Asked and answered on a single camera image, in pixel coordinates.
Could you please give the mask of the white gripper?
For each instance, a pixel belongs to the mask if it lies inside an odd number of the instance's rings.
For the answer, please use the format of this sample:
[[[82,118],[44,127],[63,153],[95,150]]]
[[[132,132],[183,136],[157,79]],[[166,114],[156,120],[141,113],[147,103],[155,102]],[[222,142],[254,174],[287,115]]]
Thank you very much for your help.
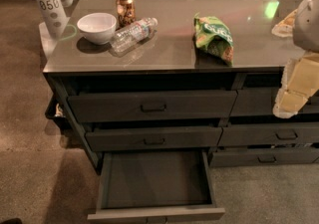
[[[319,91],[319,0],[303,0],[271,33],[286,38],[292,36],[292,31],[293,43],[311,52],[305,52],[300,59],[290,59],[284,68],[272,110],[279,118],[298,114]]]

